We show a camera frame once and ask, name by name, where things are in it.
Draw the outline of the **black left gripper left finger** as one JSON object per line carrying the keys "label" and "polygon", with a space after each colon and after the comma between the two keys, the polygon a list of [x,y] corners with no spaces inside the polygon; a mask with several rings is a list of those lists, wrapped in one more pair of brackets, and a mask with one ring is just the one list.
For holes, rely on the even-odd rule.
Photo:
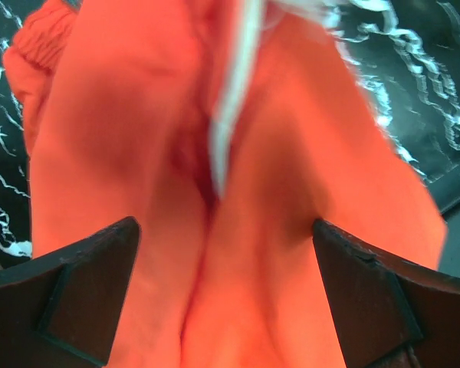
{"label": "black left gripper left finger", "polygon": [[138,249],[124,218],[0,271],[0,367],[105,367]]}

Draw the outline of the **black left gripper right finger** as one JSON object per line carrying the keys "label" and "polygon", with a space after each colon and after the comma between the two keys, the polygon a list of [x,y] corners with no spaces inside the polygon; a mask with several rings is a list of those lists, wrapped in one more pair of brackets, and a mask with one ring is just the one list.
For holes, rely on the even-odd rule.
{"label": "black left gripper right finger", "polygon": [[460,367],[460,278],[323,220],[313,237],[346,366]]}

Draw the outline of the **orange shorts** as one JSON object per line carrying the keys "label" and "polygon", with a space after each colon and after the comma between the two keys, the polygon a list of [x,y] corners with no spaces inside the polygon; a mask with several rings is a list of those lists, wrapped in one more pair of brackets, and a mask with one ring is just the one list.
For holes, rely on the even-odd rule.
{"label": "orange shorts", "polygon": [[111,367],[342,367],[311,227],[427,268],[446,227],[319,1],[47,1],[5,51],[41,256],[133,216]]}

